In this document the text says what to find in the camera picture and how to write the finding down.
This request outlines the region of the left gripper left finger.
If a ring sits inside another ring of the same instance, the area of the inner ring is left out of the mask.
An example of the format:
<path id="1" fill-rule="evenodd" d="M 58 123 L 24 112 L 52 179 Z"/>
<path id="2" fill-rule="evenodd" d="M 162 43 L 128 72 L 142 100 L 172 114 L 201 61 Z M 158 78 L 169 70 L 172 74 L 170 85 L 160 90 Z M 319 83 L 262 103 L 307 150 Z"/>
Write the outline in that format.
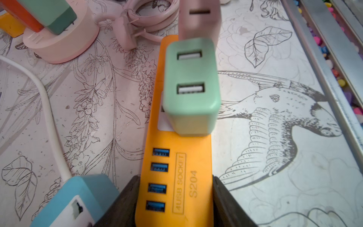
<path id="1" fill-rule="evenodd" d="M 94 227 L 135 227 L 140 176 L 134 176 Z"/>

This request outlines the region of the blue power strip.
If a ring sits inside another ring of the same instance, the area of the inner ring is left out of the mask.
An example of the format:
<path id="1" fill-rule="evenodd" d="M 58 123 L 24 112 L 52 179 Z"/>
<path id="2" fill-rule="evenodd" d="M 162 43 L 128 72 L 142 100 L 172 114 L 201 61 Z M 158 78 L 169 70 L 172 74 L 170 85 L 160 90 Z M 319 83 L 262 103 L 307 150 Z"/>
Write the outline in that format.
<path id="1" fill-rule="evenodd" d="M 93 227 L 119 191 L 105 174 L 68 180 L 31 223 L 32 227 Z"/>

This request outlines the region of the pink usb charger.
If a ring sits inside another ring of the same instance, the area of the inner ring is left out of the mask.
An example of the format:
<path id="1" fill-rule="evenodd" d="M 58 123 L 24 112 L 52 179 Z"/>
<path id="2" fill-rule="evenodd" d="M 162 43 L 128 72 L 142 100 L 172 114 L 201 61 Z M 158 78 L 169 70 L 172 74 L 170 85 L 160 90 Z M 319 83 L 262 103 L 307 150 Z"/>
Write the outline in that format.
<path id="1" fill-rule="evenodd" d="M 179 1 L 179 40 L 209 38 L 217 47 L 222 23 L 219 0 Z"/>

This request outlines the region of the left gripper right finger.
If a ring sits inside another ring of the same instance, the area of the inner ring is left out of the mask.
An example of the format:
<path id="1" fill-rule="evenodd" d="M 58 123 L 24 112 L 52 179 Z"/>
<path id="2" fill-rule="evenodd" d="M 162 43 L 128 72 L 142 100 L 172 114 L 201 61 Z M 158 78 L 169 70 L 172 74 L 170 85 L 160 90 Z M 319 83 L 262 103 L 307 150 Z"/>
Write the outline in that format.
<path id="1" fill-rule="evenodd" d="M 213 176 L 213 206 L 215 227 L 258 227 L 216 176 Z"/>

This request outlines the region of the green usb charger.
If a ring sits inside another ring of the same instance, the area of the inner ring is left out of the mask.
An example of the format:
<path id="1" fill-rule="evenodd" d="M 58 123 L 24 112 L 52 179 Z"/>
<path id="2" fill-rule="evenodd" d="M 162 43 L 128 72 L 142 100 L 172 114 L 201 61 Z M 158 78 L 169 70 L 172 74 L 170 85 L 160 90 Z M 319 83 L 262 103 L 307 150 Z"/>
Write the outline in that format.
<path id="1" fill-rule="evenodd" d="M 202 137 L 212 133 L 221 95 L 211 39 L 193 38 L 168 45 L 162 107 L 180 136 Z"/>

